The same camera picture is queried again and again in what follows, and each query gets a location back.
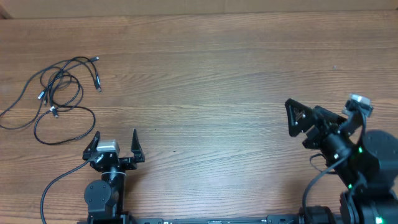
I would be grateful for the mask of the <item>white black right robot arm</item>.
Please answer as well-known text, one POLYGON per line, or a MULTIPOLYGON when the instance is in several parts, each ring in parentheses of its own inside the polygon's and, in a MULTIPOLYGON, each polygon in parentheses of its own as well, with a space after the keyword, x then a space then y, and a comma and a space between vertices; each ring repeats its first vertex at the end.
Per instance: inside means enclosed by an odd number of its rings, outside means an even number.
POLYGON ((321 106, 285 102, 289 134, 306 134, 302 144, 318 151, 326 168, 307 185, 292 223, 397 223, 397 138, 366 129, 373 112, 370 99, 352 94, 338 115, 321 106), (337 175, 347 190, 340 195, 340 214, 307 205, 311 188, 325 175, 337 175))

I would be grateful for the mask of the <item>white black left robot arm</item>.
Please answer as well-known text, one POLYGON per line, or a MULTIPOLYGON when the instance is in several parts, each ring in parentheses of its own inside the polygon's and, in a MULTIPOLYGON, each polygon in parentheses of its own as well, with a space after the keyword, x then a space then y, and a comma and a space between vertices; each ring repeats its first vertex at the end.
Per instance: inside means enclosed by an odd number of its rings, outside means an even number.
POLYGON ((130 212, 124 209, 126 171, 136 170, 138 163, 145 161, 145 155, 133 130, 131 157, 120 157, 116 140, 101 140, 100 132, 83 151, 82 159, 101 174, 85 189, 84 199, 88 206, 88 223, 136 223, 130 212))

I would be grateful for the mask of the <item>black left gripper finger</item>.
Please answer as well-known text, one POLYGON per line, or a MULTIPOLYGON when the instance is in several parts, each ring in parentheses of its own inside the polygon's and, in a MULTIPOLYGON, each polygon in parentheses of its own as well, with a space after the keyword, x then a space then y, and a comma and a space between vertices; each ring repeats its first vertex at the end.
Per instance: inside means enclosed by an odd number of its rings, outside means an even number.
POLYGON ((133 129, 131 152, 134 155, 135 163, 145 162, 145 155, 138 140, 137 129, 133 129))
POLYGON ((86 147, 86 149, 83 151, 83 154, 82 154, 82 159, 84 160, 84 161, 87 161, 91 156, 92 156, 92 154, 94 153, 94 152, 96 152, 97 150, 96 150, 96 148, 97 148, 97 145, 98 145, 98 143, 99 143, 99 141, 100 141, 100 132, 99 131, 97 131, 96 133, 95 133, 95 135, 94 135, 94 138, 91 140, 91 142, 89 143, 89 145, 86 147))

